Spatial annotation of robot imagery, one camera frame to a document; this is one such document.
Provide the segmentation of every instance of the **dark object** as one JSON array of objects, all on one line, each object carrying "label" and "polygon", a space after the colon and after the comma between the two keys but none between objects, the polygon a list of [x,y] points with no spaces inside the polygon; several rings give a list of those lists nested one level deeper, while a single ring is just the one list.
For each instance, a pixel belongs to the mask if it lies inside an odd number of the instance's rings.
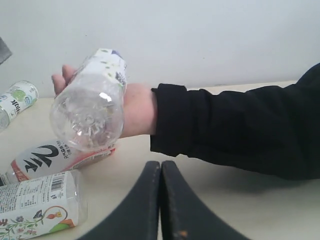
[{"label": "dark object", "polygon": [[153,152],[288,180],[320,178],[320,63],[287,87],[211,94],[160,84],[152,91]]},{"label": "dark object", "polygon": [[248,240],[203,204],[173,161],[162,163],[159,198],[164,240]]},{"label": "dark object", "polygon": [[12,52],[0,37],[0,65],[4,63],[11,55]]},{"label": "dark object", "polygon": [[159,162],[147,162],[139,179],[120,205],[79,240],[156,240],[160,172]]}]

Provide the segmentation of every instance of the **barcode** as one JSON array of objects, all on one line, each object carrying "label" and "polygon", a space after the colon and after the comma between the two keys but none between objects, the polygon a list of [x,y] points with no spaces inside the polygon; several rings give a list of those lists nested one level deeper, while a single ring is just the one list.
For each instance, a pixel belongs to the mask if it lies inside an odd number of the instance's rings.
[{"label": "barcode", "polygon": [[52,180],[51,192],[61,190],[64,187],[65,175],[56,176]]}]

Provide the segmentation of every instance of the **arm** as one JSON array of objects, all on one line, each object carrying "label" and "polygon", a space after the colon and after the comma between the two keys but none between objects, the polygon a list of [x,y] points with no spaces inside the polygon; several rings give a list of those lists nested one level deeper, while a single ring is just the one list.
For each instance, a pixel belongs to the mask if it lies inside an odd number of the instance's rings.
[{"label": "arm", "polygon": [[151,150],[286,179],[320,177],[320,64],[288,87],[245,93],[160,84]]}]

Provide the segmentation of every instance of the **white wall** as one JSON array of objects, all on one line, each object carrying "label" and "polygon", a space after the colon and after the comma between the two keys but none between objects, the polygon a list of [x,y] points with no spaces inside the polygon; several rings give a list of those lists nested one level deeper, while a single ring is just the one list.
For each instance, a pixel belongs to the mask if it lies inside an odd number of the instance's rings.
[{"label": "white wall", "polygon": [[131,82],[188,87],[284,81],[320,62],[319,0],[1,0],[19,80],[53,96],[51,74],[99,47],[117,49]]}]

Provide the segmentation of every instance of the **finger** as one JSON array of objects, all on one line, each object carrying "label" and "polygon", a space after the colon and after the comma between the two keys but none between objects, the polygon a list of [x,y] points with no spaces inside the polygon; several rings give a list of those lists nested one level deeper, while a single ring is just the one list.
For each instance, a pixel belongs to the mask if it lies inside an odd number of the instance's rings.
[{"label": "finger", "polygon": [[59,95],[67,86],[66,80],[59,74],[52,75],[51,79],[54,86],[54,92],[56,95]]},{"label": "finger", "polygon": [[73,67],[71,67],[70,65],[63,65],[62,66],[62,76],[65,79],[65,83],[66,85],[69,84],[73,74],[75,73],[75,69]]}]

